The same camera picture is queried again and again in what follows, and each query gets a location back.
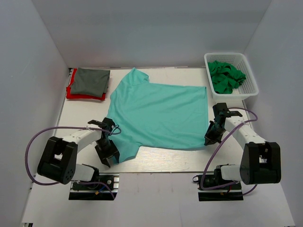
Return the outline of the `folded red t shirt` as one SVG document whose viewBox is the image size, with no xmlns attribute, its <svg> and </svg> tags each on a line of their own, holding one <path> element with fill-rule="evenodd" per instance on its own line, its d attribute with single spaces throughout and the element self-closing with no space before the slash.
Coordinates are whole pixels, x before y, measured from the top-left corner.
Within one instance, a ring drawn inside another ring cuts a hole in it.
<svg viewBox="0 0 303 227">
<path fill-rule="evenodd" d="M 71 85 L 74 82 L 74 76 L 76 74 L 76 71 L 77 71 L 76 68 L 70 69 L 71 79 L 70 79 L 68 86 L 66 87 L 66 98 L 67 99 L 93 99 L 93 100 L 98 100 L 98 101 L 104 101 L 106 99 L 106 93 L 103 93 L 101 97 L 71 93 Z"/>
</svg>

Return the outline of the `teal t shirt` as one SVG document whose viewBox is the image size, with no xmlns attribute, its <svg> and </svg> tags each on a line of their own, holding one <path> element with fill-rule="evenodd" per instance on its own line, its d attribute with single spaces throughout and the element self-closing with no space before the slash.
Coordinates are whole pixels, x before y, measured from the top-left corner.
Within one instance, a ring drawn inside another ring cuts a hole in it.
<svg viewBox="0 0 303 227">
<path fill-rule="evenodd" d="M 141 146 L 201 148 L 208 129 L 207 88 L 151 83 L 133 68 L 111 94 L 107 118 L 122 130 L 111 138 L 119 162 L 135 158 Z"/>
</svg>

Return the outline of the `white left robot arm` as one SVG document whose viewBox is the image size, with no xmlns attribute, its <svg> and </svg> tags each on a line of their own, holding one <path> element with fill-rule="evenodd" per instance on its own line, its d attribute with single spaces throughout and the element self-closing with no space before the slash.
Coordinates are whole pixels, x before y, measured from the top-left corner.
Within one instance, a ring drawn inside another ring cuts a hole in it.
<svg viewBox="0 0 303 227">
<path fill-rule="evenodd" d="M 98 187 L 98 169 L 77 164 L 77 154 L 95 142 L 95 150 L 101 163 L 110 167 L 108 160 L 114 157 L 118 162 L 120 153 L 109 136 L 118 135 L 121 131 L 114 132 L 119 130 L 119 126 L 110 118 L 104 118 L 101 122 L 91 120 L 88 124 L 96 125 L 97 128 L 81 128 L 68 136 L 51 137 L 46 143 L 37 173 L 62 184 L 82 181 L 91 189 Z"/>
</svg>

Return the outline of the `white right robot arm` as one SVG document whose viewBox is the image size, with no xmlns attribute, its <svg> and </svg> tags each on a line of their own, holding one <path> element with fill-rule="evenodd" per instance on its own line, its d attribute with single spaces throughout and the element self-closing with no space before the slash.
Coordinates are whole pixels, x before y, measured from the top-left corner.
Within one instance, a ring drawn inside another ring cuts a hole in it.
<svg viewBox="0 0 303 227">
<path fill-rule="evenodd" d="M 219 165 L 214 170 L 214 186 L 204 183 L 206 175 L 200 181 L 203 190 L 226 188 L 235 183 L 246 185 L 271 184 L 281 181 L 281 153 L 276 142 L 268 142 L 260 137 L 244 120 L 242 114 L 228 109 L 226 103 L 213 106 L 214 120 L 210 121 L 205 134 L 205 145 L 218 144 L 215 154 L 223 143 L 234 137 L 243 149 L 238 165 Z"/>
</svg>

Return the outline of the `white plastic basket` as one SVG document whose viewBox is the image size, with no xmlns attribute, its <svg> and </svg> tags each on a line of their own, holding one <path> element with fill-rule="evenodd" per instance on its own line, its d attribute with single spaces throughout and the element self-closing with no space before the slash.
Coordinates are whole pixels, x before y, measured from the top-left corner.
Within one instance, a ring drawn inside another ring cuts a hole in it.
<svg viewBox="0 0 303 227">
<path fill-rule="evenodd" d="M 204 55 L 204 61 L 212 97 L 216 102 L 245 100 L 250 96 L 256 96 L 258 94 L 258 86 L 244 54 L 238 52 L 210 52 Z M 214 61 L 229 63 L 246 75 L 246 79 L 243 84 L 237 89 L 234 89 L 231 94 L 218 94 L 215 92 L 211 79 L 210 68 L 208 66 L 208 63 Z"/>
</svg>

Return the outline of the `crumpled green t shirt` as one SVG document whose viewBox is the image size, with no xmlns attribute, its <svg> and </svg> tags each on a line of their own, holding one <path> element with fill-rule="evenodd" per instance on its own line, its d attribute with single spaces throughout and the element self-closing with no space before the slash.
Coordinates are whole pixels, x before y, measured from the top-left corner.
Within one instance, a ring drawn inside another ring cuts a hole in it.
<svg viewBox="0 0 303 227">
<path fill-rule="evenodd" d="M 208 64 L 214 91 L 218 94 L 231 94 L 246 80 L 246 75 L 227 62 L 209 62 Z"/>
</svg>

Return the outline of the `folded grey t shirt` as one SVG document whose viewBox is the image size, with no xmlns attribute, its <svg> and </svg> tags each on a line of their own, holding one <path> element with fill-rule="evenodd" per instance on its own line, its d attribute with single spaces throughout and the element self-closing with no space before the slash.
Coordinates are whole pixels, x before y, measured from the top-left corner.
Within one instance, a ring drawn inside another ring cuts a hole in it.
<svg viewBox="0 0 303 227">
<path fill-rule="evenodd" d="M 107 92 L 109 78 L 109 70 L 77 68 L 70 85 L 70 94 L 101 99 Z"/>
</svg>

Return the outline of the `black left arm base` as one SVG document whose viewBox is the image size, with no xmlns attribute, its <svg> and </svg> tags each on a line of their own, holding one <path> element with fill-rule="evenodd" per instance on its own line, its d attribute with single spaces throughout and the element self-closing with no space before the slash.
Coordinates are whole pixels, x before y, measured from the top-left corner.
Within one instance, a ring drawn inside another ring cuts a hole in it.
<svg viewBox="0 0 303 227">
<path fill-rule="evenodd" d="M 99 174 L 96 181 L 95 184 L 72 182 L 69 200 L 113 201 L 118 193 L 119 174 Z"/>
</svg>

